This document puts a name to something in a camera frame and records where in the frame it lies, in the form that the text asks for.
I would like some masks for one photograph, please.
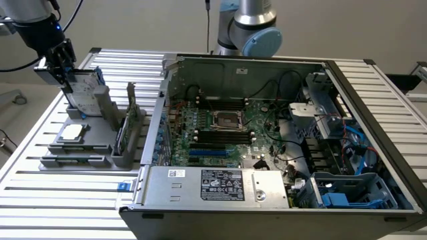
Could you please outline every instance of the gray floor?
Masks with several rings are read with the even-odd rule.
[[[23,91],[28,102],[26,105],[16,105],[11,102],[0,106],[0,129],[19,145],[60,90],[55,86],[42,84],[0,83],[0,93],[14,89]],[[0,152],[0,167],[8,158]]]

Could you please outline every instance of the power supply label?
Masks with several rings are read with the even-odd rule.
[[[242,171],[202,170],[201,198],[205,201],[245,201]]]

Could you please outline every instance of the warning label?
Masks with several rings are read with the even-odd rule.
[[[245,201],[242,171],[202,170],[201,198],[205,201]]]

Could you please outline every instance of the blue pcie slot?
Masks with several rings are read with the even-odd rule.
[[[190,156],[215,156],[215,157],[229,157],[227,151],[203,151],[203,150],[191,150]]]

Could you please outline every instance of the white wall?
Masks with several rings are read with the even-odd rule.
[[[76,2],[59,0],[63,26]],[[219,2],[213,0],[213,47]],[[415,61],[427,61],[426,0],[273,0],[273,4],[285,36],[279,55],[371,58],[393,73],[406,73]],[[206,30],[203,0],[86,0],[67,37],[79,63],[91,47],[203,52]],[[0,56],[0,67],[7,68],[36,54],[16,34],[0,37]],[[31,69],[0,74],[0,82],[43,83]]]

